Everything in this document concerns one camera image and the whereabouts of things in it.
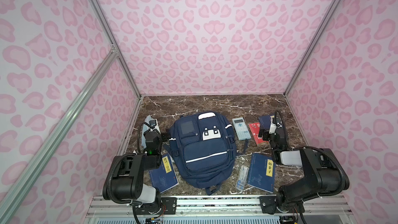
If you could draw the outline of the navy blue student backpack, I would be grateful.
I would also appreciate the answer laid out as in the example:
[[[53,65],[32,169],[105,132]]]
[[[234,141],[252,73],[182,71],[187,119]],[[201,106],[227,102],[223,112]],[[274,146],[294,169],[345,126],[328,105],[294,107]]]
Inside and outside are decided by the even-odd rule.
[[[234,129],[226,116],[203,112],[176,120],[164,149],[173,158],[180,176],[210,196],[233,171],[237,147]]]

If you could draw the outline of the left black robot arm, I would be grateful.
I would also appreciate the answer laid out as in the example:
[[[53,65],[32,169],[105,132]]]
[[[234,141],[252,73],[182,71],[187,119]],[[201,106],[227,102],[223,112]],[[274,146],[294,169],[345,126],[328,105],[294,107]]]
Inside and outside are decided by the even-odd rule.
[[[160,191],[144,184],[144,172],[158,169],[162,163],[162,136],[158,130],[144,134],[147,150],[126,153],[113,159],[107,174],[103,197],[117,204],[126,204],[149,213],[163,210]]]

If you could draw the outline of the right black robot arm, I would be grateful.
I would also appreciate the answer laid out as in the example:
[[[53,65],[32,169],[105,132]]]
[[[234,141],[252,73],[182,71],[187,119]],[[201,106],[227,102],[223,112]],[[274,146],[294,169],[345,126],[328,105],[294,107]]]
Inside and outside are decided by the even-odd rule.
[[[273,198],[261,197],[263,213],[273,215],[297,210],[302,216],[305,202],[335,196],[349,188],[348,175],[332,150],[313,146],[292,148],[286,127],[276,119],[270,124],[268,138],[273,163],[301,167],[304,177],[280,186]]]

